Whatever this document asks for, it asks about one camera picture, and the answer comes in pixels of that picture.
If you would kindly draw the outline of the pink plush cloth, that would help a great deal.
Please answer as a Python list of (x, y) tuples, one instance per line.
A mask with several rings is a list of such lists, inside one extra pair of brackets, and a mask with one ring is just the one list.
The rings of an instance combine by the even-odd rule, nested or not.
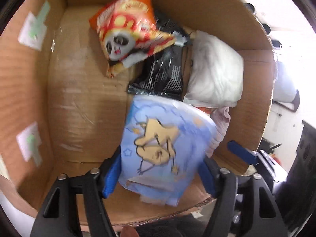
[(231, 120), (231, 116), (229, 114), (229, 107), (215, 109), (211, 113), (210, 118), (216, 125), (216, 134), (214, 135), (211, 141), (209, 150), (206, 152), (206, 156), (209, 158), (213, 155), (213, 152), (223, 141), (226, 135)]

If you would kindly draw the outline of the blue cartoon tissue pack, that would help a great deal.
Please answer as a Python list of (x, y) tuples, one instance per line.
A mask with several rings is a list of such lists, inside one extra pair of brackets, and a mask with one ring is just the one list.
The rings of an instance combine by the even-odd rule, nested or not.
[(135, 95), (123, 130), (122, 187), (144, 202), (177, 206), (202, 163), (216, 125), (184, 102)]

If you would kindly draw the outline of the orange panda snack bag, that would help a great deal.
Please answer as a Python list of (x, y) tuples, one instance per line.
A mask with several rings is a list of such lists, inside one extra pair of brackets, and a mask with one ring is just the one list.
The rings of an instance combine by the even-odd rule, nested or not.
[(109, 78), (176, 41), (173, 34), (159, 31), (156, 27), (151, 0), (114, 0), (92, 16), (89, 24), (99, 35), (109, 64)]

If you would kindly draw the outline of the grey upholstered chair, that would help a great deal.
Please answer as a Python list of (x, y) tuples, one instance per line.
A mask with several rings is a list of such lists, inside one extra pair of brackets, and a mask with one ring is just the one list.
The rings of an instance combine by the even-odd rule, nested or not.
[(296, 113), (300, 106), (300, 93), (285, 72), (282, 62), (277, 62), (277, 79), (274, 82), (273, 103)]

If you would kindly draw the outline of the white pillow pack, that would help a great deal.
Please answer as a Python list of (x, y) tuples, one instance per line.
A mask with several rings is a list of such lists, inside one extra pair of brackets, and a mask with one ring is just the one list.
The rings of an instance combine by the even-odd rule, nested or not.
[(197, 107), (235, 107), (243, 93), (244, 60), (232, 47), (196, 31), (192, 70), (184, 102)]

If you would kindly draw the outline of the blue milk carton box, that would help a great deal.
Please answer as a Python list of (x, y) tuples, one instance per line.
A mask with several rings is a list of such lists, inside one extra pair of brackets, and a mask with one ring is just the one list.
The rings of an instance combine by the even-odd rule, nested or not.
[[(181, 52), (181, 97), (131, 95), (145, 59), (174, 47), (154, 11), (193, 31)], [(1, 10), (1, 192), (37, 217), (74, 203), (82, 227), (105, 207), (113, 227), (140, 225), (213, 198), (207, 174), (215, 123), (189, 103), (193, 80), (211, 103), (237, 81), (216, 158), (244, 172), (229, 141), (255, 150), (272, 102), (274, 55), (240, 0), (10, 0)]]

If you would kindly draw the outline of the black snack bag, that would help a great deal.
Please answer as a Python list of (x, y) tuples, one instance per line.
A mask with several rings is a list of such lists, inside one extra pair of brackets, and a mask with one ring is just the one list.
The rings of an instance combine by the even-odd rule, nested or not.
[(191, 44), (189, 34), (168, 16), (154, 12), (159, 31), (173, 34), (175, 44), (144, 60), (142, 71), (130, 82), (127, 92), (132, 95), (156, 95), (181, 100), (183, 92), (183, 48)]

